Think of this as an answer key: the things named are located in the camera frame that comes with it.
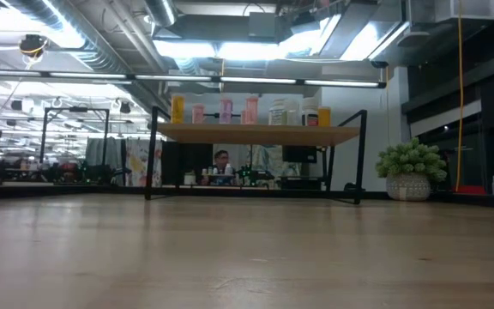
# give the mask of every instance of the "yellow bottle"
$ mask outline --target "yellow bottle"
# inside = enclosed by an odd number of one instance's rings
[[[331,107],[319,106],[317,108],[317,119],[319,121],[319,126],[330,126],[331,125]]]
[[[171,101],[171,123],[184,123],[184,102],[185,98],[181,95],[173,95]]]

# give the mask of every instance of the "person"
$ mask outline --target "person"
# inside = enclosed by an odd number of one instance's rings
[[[230,160],[230,155],[225,150],[219,150],[214,154],[214,165],[212,169],[217,169],[219,175],[224,175],[226,170],[226,165],[228,165]],[[209,178],[208,176],[203,176],[201,185],[235,185],[236,171],[232,169],[231,177],[214,177]]]

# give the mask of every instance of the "white ceramic pot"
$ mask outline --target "white ceramic pot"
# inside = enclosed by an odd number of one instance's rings
[[[394,200],[421,202],[430,196],[430,182],[426,175],[420,173],[388,176],[386,191]]]

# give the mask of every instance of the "potted plant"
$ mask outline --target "potted plant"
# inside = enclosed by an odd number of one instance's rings
[[[430,180],[444,181],[445,161],[437,146],[428,147],[414,138],[411,142],[388,147],[378,154],[378,177],[386,178],[386,191],[395,200],[424,201],[430,195]]]

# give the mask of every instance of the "wooden shelf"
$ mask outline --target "wooden shelf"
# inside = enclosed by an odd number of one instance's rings
[[[260,124],[158,124],[177,142],[290,146],[334,146],[359,135],[359,127]]]

